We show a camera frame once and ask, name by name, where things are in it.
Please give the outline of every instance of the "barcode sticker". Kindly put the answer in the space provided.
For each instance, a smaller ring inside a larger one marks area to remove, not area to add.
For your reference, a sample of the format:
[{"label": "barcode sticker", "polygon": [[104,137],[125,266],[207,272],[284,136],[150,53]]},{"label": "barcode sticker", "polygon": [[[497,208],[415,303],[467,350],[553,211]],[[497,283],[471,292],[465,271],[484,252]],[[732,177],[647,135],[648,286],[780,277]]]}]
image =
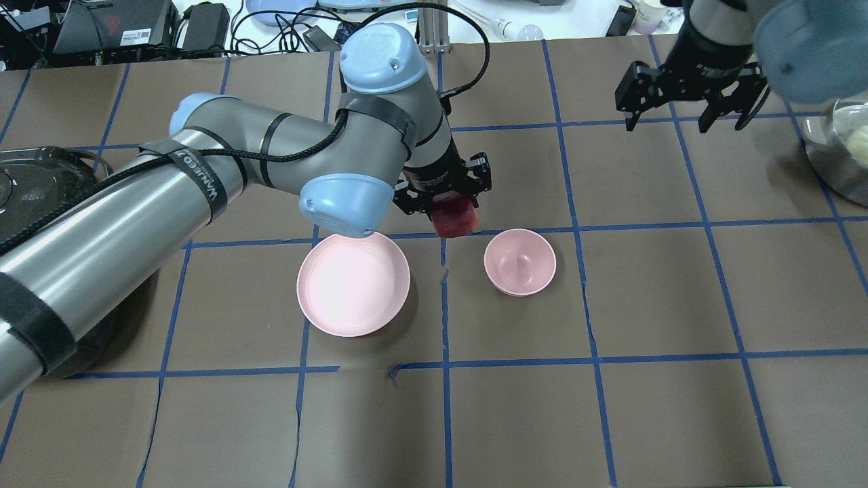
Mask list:
[{"label": "barcode sticker", "polygon": [[124,30],[121,36],[121,46],[147,44],[151,38],[151,29]]}]

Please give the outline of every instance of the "red object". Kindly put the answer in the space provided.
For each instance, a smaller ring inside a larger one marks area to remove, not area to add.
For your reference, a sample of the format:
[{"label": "red object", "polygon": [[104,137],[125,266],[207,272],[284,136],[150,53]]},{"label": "red object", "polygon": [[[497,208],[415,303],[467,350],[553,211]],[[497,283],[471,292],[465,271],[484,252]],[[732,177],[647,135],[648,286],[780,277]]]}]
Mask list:
[{"label": "red object", "polygon": [[431,222],[437,235],[449,239],[476,230],[479,218],[469,196],[450,191],[434,197]]}]

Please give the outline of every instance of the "velcro strap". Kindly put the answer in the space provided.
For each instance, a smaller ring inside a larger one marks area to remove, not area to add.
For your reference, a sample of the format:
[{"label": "velcro strap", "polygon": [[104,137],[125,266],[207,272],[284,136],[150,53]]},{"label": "velcro strap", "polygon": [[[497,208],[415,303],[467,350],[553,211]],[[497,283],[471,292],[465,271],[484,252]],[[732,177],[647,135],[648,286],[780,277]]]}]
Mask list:
[{"label": "velcro strap", "polygon": [[0,318],[43,364],[43,375],[76,351],[76,338],[57,313],[18,280],[0,273]]},{"label": "velcro strap", "polygon": [[344,93],[340,97],[339,109],[347,109],[360,114],[370,115],[391,125],[401,134],[401,142],[407,147],[407,157],[416,146],[416,123],[410,114],[398,105],[379,96]]},{"label": "velcro strap", "polygon": [[208,206],[211,208],[211,223],[223,210],[226,210],[228,198],[226,189],[217,174],[205,161],[205,157],[199,151],[185,146],[174,139],[162,139],[148,142],[139,146],[139,150],[146,153],[166,155],[172,159],[185,175],[189,176],[199,190],[205,195]]}]

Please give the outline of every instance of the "power adapter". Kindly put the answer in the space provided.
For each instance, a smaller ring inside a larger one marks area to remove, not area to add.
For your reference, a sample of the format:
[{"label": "power adapter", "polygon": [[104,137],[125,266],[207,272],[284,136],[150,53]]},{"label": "power adapter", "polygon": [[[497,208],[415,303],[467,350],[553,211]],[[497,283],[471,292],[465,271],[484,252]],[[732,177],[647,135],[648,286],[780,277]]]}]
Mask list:
[{"label": "power adapter", "polygon": [[[223,47],[229,26],[229,11],[222,3],[203,2],[184,12],[189,14],[187,33],[184,35],[185,51],[211,49],[214,45]],[[220,52],[203,54],[201,57],[220,57]]]}]

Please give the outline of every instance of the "round pink dish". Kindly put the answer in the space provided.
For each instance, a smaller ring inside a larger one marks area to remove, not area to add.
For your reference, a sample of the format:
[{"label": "round pink dish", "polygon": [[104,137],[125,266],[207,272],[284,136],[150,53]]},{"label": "round pink dish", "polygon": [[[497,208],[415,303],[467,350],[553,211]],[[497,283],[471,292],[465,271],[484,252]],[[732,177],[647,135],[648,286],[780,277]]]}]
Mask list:
[{"label": "round pink dish", "polygon": [[386,325],[409,291],[407,258],[379,233],[364,239],[327,237],[307,255],[296,281],[301,311],[319,330],[340,337]]},{"label": "round pink dish", "polygon": [[485,248],[485,273],[494,286],[512,296],[528,296],[549,285],[557,259],[551,244],[523,228],[505,230]]}]

